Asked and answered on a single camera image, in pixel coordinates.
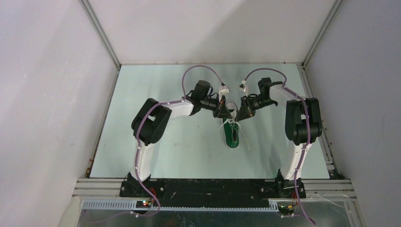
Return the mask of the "white shoelace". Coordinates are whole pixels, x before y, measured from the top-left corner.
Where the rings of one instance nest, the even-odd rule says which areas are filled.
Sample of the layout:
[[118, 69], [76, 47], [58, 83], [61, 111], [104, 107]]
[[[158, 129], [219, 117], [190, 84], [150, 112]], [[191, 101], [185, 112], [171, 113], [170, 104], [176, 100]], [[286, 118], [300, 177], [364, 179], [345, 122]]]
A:
[[231, 119], [223, 118], [221, 120], [221, 128], [223, 130], [223, 142], [225, 146], [229, 149], [236, 149], [240, 145], [240, 137], [239, 133], [242, 134], [243, 139], [245, 140], [248, 151], [251, 151], [250, 143], [242, 130], [242, 126], [238, 121], [235, 121], [235, 117], [237, 115], [238, 108], [234, 106], [229, 106], [228, 111], [231, 114]]

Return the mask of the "green canvas sneaker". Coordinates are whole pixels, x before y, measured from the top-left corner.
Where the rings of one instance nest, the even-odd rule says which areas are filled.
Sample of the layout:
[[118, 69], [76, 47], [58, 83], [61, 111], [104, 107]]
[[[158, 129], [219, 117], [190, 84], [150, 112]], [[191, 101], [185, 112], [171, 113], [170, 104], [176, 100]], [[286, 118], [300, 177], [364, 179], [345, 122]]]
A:
[[230, 149], [236, 149], [239, 146], [239, 125], [238, 122], [235, 121], [235, 117], [237, 114], [237, 107], [231, 106], [228, 107], [228, 110], [231, 112], [232, 119], [222, 119], [222, 128], [224, 135], [224, 143]]

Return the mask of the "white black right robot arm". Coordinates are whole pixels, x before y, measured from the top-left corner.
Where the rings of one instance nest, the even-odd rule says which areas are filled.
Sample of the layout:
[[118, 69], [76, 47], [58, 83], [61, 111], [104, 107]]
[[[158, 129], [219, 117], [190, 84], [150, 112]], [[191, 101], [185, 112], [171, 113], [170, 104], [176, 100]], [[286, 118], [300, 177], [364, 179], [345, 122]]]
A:
[[255, 116], [256, 111], [269, 105], [284, 107], [285, 135], [289, 140], [289, 158], [279, 169], [275, 192], [286, 198], [301, 185], [302, 167], [308, 150], [323, 132], [320, 105], [317, 98], [303, 98], [282, 81], [262, 78], [258, 82], [260, 93], [241, 98], [241, 106], [235, 117], [242, 121]]

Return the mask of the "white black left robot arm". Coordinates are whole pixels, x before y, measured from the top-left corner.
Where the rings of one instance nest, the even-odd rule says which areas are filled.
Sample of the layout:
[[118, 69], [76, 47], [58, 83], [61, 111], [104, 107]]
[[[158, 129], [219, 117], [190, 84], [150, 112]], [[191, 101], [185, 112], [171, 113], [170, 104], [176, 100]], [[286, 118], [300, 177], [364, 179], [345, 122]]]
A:
[[226, 107], [225, 95], [230, 92], [224, 83], [219, 87], [217, 96], [205, 80], [199, 80], [195, 88], [176, 101], [158, 102], [148, 98], [131, 123], [133, 135], [137, 140], [137, 151], [127, 182], [131, 191], [138, 197], [149, 192], [151, 176], [150, 162], [153, 146], [162, 138], [170, 119], [181, 116], [192, 116], [201, 109], [212, 112], [214, 118], [232, 120], [234, 117]]

